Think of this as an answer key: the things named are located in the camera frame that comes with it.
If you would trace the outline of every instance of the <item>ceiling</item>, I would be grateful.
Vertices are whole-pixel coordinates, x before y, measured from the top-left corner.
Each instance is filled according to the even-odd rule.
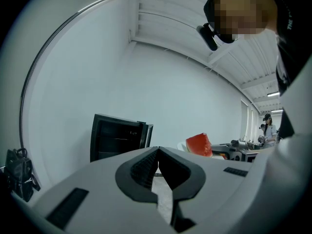
[[[232,44],[216,38],[211,51],[196,27],[207,22],[203,7],[207,0],[129,0],[131,40],[150,43],[184,54],[213,69],[239,89],[260,113],[280,109],[275,68],[275,34],[242,36]]]

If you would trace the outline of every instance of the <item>black bag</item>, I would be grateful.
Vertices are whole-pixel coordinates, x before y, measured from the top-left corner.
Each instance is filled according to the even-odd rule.
[[[33,195],[33,188],[37,191],[40,190],[40,186],[32,172],[33,164],[27,158],[25,148],[7,151],[4,174],[7,177],[9,189],[16,192],[26,202]]]

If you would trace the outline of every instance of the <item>red object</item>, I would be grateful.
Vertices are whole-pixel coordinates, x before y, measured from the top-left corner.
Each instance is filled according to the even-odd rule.
[[[202,155],[205,157],[212,157],[213,151],[211,143],[205,133],[195,135],[186,139],[186,147],[190,153]]]

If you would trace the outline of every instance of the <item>hat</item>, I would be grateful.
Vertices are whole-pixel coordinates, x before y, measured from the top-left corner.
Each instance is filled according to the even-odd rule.
[[[204,12],[209,25],[214,29],[214,34],[225,43],[234,42],[232,35],[221,35],[220,30],[215,27],[215,0],[207,0]]]
[[[271,115],[270,115],[270,114],[266,114],[266,115],[264,116],[264,118],[263,118],[263,121],[268,120],[269,118],[271,118]]]

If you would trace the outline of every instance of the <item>ceiling light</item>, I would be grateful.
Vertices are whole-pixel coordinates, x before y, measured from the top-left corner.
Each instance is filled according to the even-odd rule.
[[[283,112],[283,109],[271,111],[271,113],[281,113],[281,112]]]
[[[268,97],[271,97],[271,96],[278,96],[278,95],[279,95],[279,92],[274,92],[274,93],[268,94]]]

